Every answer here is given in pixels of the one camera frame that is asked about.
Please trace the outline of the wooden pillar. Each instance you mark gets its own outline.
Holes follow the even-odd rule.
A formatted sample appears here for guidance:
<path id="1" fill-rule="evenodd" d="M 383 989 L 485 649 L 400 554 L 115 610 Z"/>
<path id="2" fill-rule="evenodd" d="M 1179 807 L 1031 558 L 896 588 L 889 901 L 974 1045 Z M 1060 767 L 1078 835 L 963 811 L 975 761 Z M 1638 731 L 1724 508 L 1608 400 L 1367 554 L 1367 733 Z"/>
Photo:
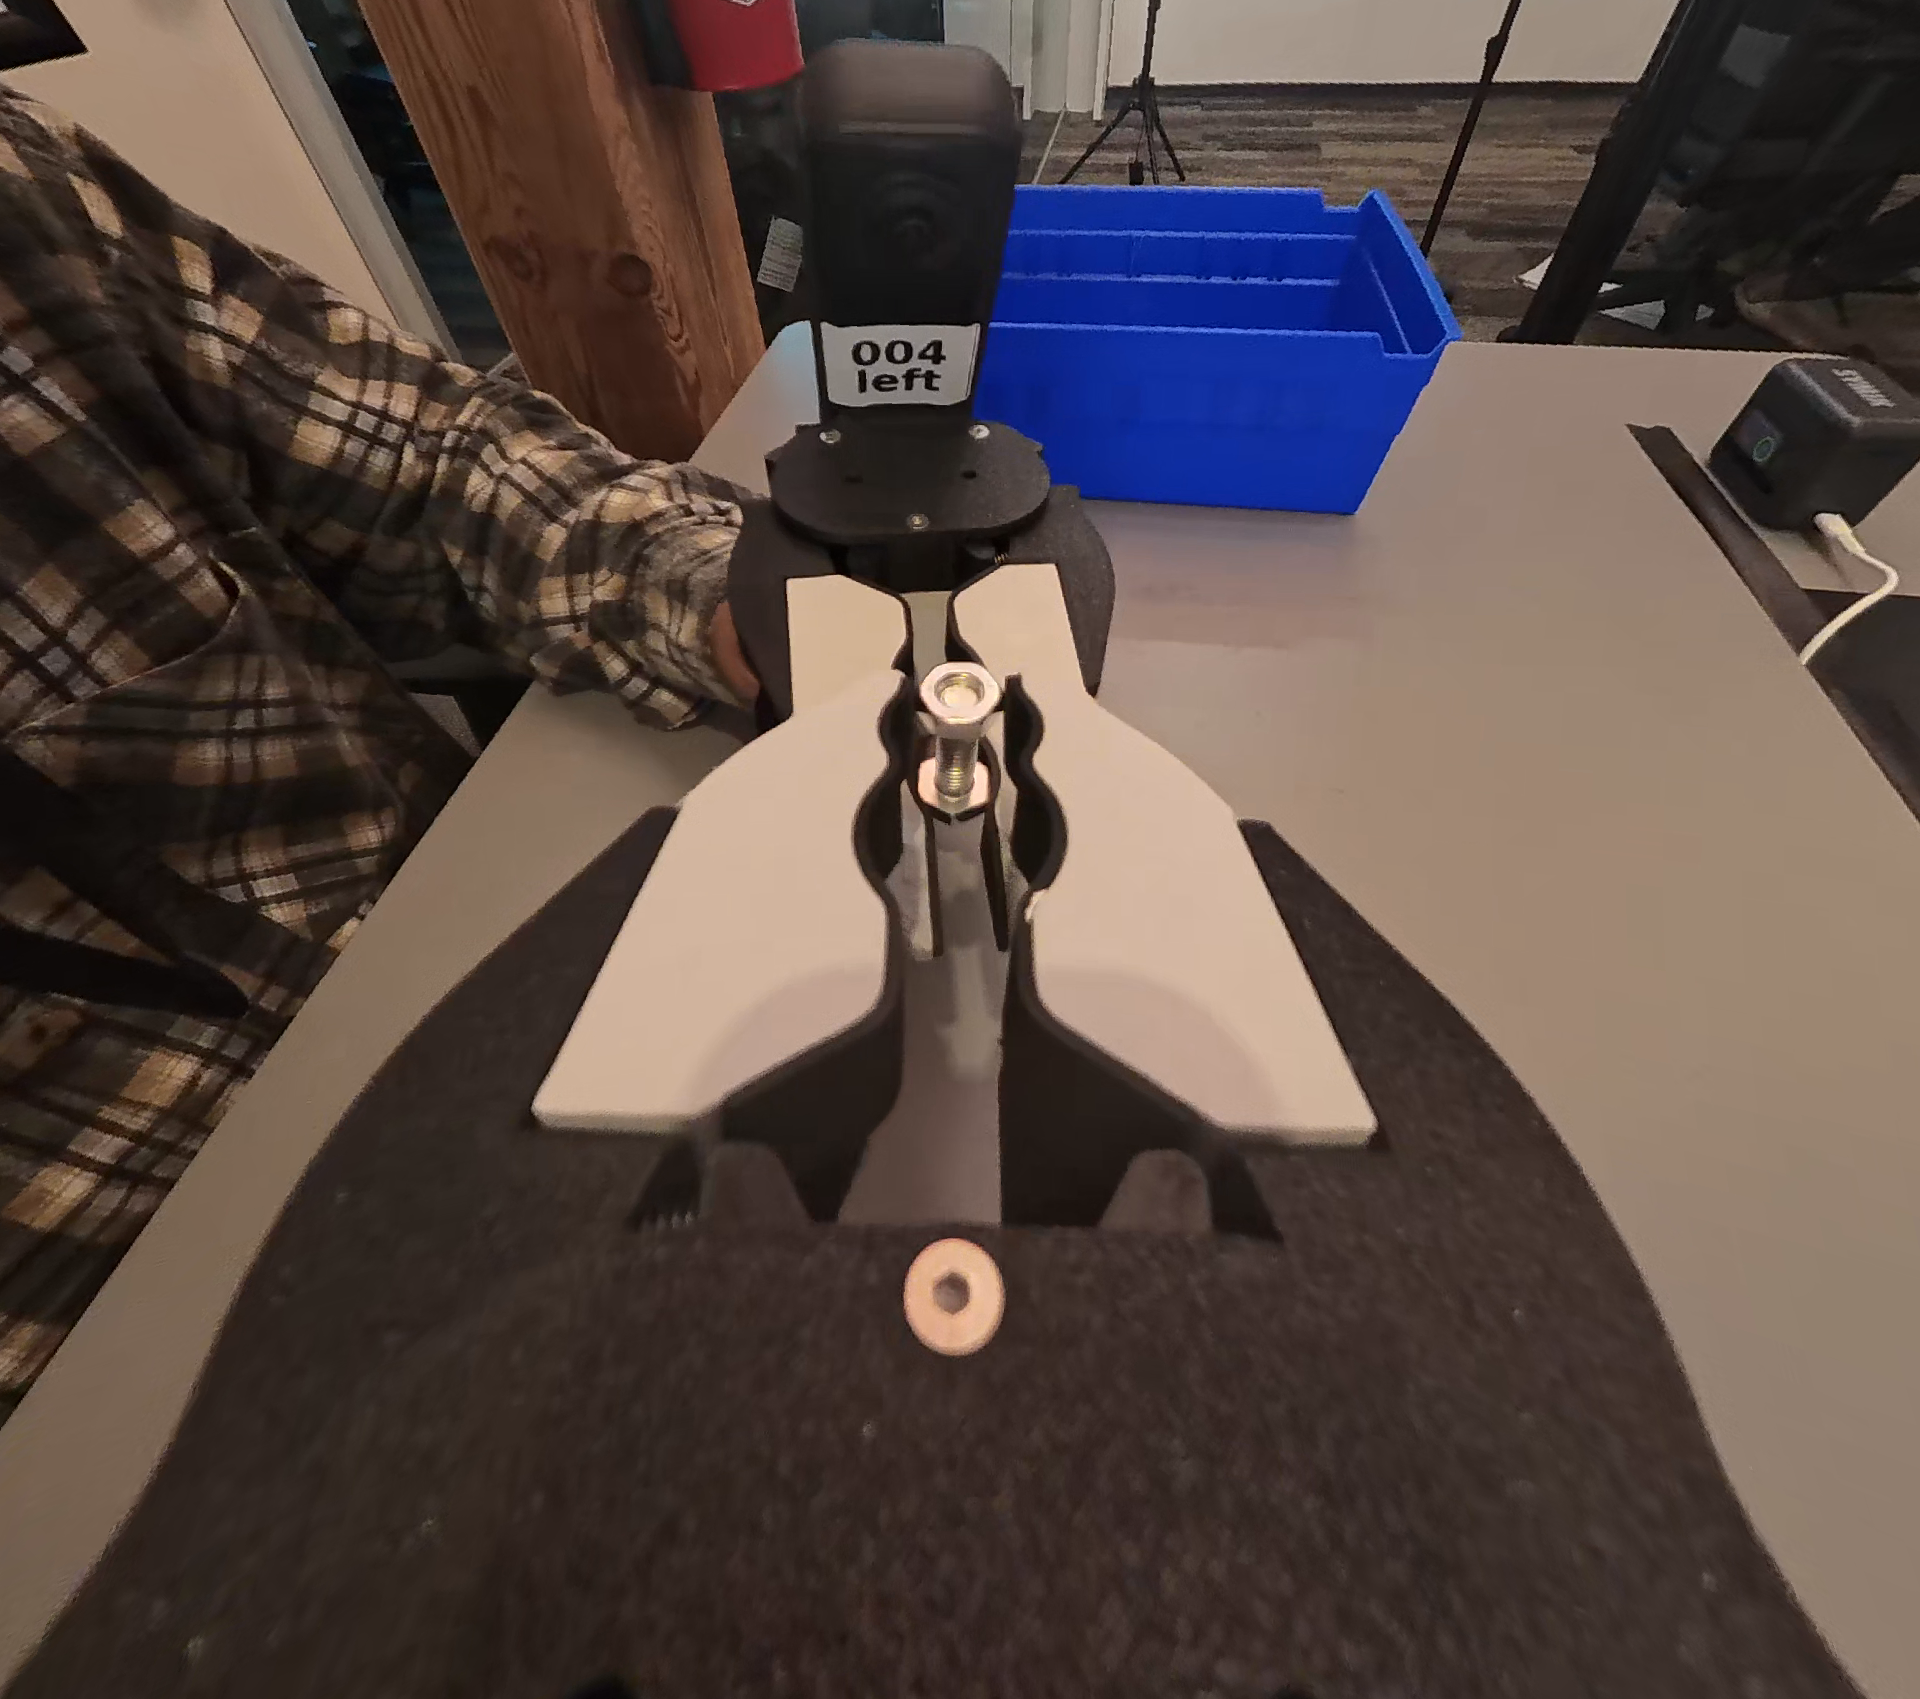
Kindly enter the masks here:
<path id="1" fill-rule="evenodd" d="M 625 0 L 356 0 L 531 384 L 686 462 L 764 354 L 708 96 Z"/>

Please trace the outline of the person's plaid shirt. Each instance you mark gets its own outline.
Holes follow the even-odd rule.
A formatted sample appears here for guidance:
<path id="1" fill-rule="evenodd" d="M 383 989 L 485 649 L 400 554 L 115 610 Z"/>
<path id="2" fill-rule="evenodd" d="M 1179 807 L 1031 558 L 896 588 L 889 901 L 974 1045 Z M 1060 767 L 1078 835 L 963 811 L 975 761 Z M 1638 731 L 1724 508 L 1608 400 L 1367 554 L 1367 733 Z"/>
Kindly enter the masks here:
<path id="1" fill-rule="evenodd" d="M 464 773 L 518 394 L 4 88 L 4 1417 Z"/>

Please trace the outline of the blue plastic bin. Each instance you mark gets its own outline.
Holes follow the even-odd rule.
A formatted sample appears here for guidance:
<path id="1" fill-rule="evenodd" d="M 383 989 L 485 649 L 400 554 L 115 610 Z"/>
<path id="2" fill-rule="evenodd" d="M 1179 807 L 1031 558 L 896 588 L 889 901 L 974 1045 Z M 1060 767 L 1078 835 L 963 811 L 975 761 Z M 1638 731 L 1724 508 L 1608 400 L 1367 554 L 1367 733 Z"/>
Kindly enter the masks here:
<path id="1" fill-rule="evenodd" d="M 974 412 L 1092 502 L 1349 516 L 1459 326 L 1377 190 L 1016 190 Z"/>

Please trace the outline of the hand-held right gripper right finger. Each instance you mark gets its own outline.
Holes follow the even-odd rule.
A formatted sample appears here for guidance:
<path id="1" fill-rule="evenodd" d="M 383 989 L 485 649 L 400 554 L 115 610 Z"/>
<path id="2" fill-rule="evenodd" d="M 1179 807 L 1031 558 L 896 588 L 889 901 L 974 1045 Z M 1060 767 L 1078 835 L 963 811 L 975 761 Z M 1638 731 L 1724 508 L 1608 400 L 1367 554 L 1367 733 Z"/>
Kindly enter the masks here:
<path id="1" fill-rule="evenodd" d="M 1256 1153 L 1364 1149 L 1380 1117 L 1285 925 L 1280 841 L 1068 675 L 1006 683 L 1016 795 L 999 1215 L 1098 1221 L 1150 1153 L 1264 1221 Z"/>

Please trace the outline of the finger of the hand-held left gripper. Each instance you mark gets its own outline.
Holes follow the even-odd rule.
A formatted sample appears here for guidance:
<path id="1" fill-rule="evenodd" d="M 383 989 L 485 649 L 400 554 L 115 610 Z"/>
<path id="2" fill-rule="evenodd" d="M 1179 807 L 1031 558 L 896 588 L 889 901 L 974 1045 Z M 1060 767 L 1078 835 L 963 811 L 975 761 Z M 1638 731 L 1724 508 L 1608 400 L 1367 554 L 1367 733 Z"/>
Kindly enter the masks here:
<path id="1" fill-rule="evenodd" d="M 829 574 L 784 584 L 789 719 L 803 743 L 876 743 L 909 653 L 906 604 Z"/>
<path id="2" fill-rule="evenodd" d="M 947 645 L 1040 711 L 1089 703 L 1068 600 L 1056 566 L 996 566 L 947 600 Z"/>

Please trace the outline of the white door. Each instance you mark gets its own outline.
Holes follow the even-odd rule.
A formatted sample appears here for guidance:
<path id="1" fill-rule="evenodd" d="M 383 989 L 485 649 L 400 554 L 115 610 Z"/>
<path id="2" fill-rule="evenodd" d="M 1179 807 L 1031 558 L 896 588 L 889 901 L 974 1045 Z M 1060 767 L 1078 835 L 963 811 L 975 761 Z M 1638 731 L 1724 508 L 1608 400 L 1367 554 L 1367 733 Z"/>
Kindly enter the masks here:
<path id="1" fill-rule="evenodd" d="M 51 0 L 82 52 L 5 74 L 169 198 L 388 306 L 227 0 Z"/>

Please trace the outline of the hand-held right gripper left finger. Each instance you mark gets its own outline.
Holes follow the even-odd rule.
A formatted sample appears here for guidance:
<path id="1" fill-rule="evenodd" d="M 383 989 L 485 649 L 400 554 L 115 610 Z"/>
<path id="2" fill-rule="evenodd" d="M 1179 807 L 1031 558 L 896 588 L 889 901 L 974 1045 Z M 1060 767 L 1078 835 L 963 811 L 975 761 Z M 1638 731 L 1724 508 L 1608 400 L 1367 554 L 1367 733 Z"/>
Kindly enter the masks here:
<path id="1" fill-rule="evenodd" d="M 531 1097 L 556 1133 L 769 1149 L 835 1219 L 900 1099 L 906 679 L 871 667 L 727 755 L 655 845 Z"/>

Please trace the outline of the black stand frame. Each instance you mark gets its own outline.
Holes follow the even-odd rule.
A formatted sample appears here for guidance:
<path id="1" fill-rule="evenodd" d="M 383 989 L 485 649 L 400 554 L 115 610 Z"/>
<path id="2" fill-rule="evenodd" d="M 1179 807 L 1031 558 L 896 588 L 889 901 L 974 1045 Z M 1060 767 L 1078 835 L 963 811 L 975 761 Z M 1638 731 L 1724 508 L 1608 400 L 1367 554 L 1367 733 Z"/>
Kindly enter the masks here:
<path id="1" fill-rule="evenodd" d="M 1540 286 L 1502 342 L 1567 344 L 1577 336 L 1652 196 L 1663 158 L 1686 126 L 1745 0 L 1679 0 L 1641 80 L 1601 140 L 1591 176 L 1554 248 Z"/>

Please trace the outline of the silver metal bolt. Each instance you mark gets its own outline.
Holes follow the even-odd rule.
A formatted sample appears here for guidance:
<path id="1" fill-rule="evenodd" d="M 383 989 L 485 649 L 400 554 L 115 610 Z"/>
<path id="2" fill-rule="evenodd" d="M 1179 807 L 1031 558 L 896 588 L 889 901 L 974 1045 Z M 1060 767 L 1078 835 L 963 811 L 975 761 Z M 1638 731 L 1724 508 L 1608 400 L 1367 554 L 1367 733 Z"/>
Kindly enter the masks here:
<path id="1" fill-rule="evenodd" d="M 920 683 L 927 737 L 918 779 L 934 777 L 944 793 L 965 791 L 975 773 L 993 781 L 984 751 L 999 699 L 999 683 L 975 659 L 952 659 L 930 669 Z"/>

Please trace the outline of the black charger box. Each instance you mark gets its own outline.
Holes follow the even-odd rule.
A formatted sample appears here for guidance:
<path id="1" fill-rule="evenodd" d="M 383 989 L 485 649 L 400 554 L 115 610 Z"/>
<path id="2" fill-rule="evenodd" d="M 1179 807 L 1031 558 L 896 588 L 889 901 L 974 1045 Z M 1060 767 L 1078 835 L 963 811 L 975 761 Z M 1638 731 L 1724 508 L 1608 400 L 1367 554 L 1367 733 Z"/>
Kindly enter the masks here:
<path id="1" fill-rule="evenodd" d="M 1917 404 L 1881 370 L 1838 358 L 1770 368 L 1714 442 L 1708 474 L 1757 528 L 1860 526 L 1917 464 Z"/>

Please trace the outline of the person's left forearm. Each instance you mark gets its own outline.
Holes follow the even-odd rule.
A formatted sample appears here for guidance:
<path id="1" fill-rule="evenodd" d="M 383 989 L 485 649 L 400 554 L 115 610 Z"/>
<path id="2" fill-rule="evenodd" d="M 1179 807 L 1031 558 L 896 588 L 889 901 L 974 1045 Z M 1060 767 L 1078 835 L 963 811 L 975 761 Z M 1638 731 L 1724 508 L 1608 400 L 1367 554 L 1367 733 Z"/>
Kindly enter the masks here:
<path id="1" fill-rule="evenodd" d="M 708 634 L 743 500 L 636 460 L 252 254 L 178 316 L 247 506 L 377 655 L 467 643 L 654 723 L 729 703 Z"/>

